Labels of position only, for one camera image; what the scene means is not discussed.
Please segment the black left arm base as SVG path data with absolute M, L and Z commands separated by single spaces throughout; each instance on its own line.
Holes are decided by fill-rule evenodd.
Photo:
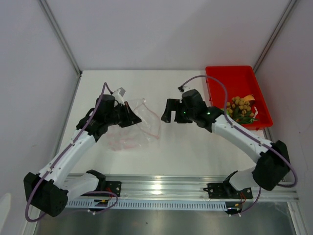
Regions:
M 108 193 L 104 193 L 104 191 L 112 192 L 119 197 L 121 193 L 121 189 L 122 189 L 121 181 L 106 181 L 104 185 L 98 186 L 95 192 L 102 191 L 102 193 L 99 193 L 98 195 L 105 196 L 105 197 L 112 197 L 112 195 Z

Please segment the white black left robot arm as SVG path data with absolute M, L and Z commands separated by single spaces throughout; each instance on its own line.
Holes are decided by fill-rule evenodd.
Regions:
M 67 146 L 61 150 L 38 173 L 28 173 L 23 180 L 27 206 L 34 206 L 44 214 L 58 216 L 69 200 L 82 195 L 112 195 L 106 191 L 106 176 L 89 170 L 73 181 L 66 178 L 81 159 L 110 126 L 121 128 L 140 123 L 142 120 L 130 108 L 128 102 L 112 94 L 102 94 L 96 105 L 76 125 L 76 130 Z

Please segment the brown longan fruit bunch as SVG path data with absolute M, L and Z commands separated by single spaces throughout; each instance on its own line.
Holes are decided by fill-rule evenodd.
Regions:
M 236 107 L 239 107 L 240 110 L 251 111 L 250 116 L 254 116 L 254 112 L 252 110 L 254 103 L 250 105 L 249 102 L 244 102 L 244 98 L 236 96 L 231 98 L 231 100 L 226 103 L 226 108 L 235 109 Z

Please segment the green spring onion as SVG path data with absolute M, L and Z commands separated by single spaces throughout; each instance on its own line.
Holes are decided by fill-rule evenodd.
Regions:
M 235 109 L 227 108 L 226 113 L 239 124 L 253 124 L 254 122 L 260 121 L 258 118 L 250 116 L 251 111 L 240 110 L 239 107 Z

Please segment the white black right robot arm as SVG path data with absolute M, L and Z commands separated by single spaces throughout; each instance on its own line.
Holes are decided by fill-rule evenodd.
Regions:
M 289 156 L 286 145 L 262 139 L 230 120 L 222 109 L 208 107 L 200 93 L 189 90 L 181 99 L 168 99 L 161 120 L 170 123 L 175 113 L 176 123 L 192 123 L 198 127 L 221 136 L 245 152 L 255 166 L 243 171 L 234 171 L 223 181 L 223 191 L 228 197 L 235 197 L 245 188 L 260 187 L 273 190 L 289 173 Z

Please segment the clear pink-dotted zip bag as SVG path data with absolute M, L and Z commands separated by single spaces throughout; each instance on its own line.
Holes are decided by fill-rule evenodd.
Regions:
M 111 126 L 105 134 L 105 145 L 111 151 L 122 151 L 145 147 L 160 139 L 160 117 L 146 104 L 146 99 L 130 100 L 131 110 L 141 122 L 129 127 Z

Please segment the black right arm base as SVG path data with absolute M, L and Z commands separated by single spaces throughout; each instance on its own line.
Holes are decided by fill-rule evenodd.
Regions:
M 231 185 L 224 183 L 208 183 L 203 188 L 208 194 L 210 199 L 252 199 L 251 188 L 245 188 L 243 190 L 236 190 Z

